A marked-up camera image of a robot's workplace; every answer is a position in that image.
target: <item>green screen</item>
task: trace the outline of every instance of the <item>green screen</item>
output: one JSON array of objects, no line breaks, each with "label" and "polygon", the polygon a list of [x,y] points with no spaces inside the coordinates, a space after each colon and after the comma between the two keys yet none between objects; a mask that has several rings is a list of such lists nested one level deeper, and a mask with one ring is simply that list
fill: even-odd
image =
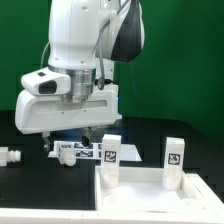
[{"label": "green screen", "polygon": [[[50,1],[0,4],[0,109],[14,110],[21,76],[40,66]],[[224,148],[224,1],[141,4],[143,52],[131,65],[117,64],[115,70],[120,113],[188,122]]]}]

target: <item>white container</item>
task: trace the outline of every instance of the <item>white container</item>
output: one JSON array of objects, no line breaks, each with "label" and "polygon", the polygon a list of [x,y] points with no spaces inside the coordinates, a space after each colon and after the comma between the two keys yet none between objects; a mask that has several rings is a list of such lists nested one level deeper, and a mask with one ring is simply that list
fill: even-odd
[{"label": "white container", "polygon": [[176,217],[181,214],[182,221],[186,223],[191,223],[191,215],[214,218],[224,215],[222,202],[197,174],[187,175],[182,172],[180,189],[170,191],[162,187],[163,171],[119,167],[118,186],[106,189],[101,187],[100,167],[96,167],[96,209],[104,212],[130,212],[132,215],[160,213]]}]

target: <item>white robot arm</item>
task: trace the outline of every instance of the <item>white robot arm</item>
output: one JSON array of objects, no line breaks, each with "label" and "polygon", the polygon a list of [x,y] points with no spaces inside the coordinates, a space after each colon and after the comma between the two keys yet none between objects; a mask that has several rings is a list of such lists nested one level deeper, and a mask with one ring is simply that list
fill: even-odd
[{"label": "white robot arm", "polygon": [[101,90],[95,86],[96,57],[103,70],[102,58],[129,62],[144,43],[139,1],[121,2],[52,1],[48,67],[22,77],[25,89],[16,106],[16,126],[22,133],[116,121],[118,87],[104,87],[103,78]]}]

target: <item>small white object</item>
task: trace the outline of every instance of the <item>small white object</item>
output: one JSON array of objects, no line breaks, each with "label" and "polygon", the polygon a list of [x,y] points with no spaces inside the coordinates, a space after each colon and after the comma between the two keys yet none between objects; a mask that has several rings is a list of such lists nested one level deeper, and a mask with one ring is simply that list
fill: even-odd
[{"label": "small white object", "polygon": [[58,158],[63,165],[74,166],[76,164],[76,150],[71,142],[55,142],[54,151],[49,153],[49,158]]},{"label": "small white object", "polygon": [[9,162],[20,162],[20,151],[8,151],[8,147],[0,147],[0,166],[7,166]]},{"label": "small white object", "polygon": [[167,190],[180,189],[184,147],[184,139],[167,138],[162,180],[162,186]]},{"label": "small white object", "polygon": [[118,185],[121,136],[104,135],[101,157],[101,186],[114,188]]}]

